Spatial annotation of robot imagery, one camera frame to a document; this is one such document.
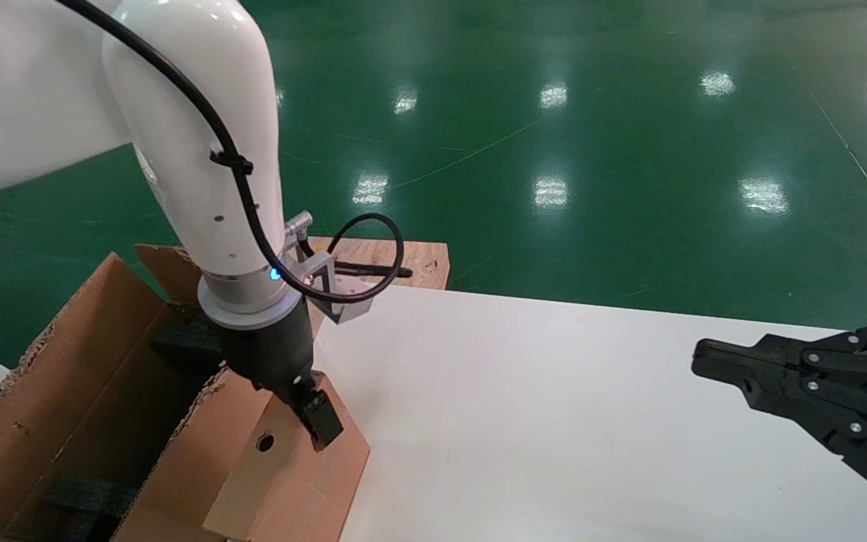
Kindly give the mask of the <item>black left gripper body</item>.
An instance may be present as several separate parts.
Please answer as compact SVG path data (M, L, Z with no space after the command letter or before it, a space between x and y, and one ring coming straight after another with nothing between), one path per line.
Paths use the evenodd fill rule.
M219 329L227 366L294 411L327 402L312 375L313 335L303 297L277 322L254 330Z

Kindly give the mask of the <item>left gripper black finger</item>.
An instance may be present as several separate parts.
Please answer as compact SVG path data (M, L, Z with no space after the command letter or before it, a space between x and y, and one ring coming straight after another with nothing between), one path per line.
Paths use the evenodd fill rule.
M313 385L302 385L298 388L297 416L309 432L316 452L323 452L344 431L344 426L327 392Z

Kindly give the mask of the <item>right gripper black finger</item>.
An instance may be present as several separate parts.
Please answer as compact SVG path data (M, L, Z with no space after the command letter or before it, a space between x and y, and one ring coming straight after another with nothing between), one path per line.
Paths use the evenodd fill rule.
M694 351L694 374L732 385L797 375L867 391L867 326L818 340L764 335L754 346L702 339Z
M867 481L867 397L790 368L695 368L735 385L749 408L788 419Z

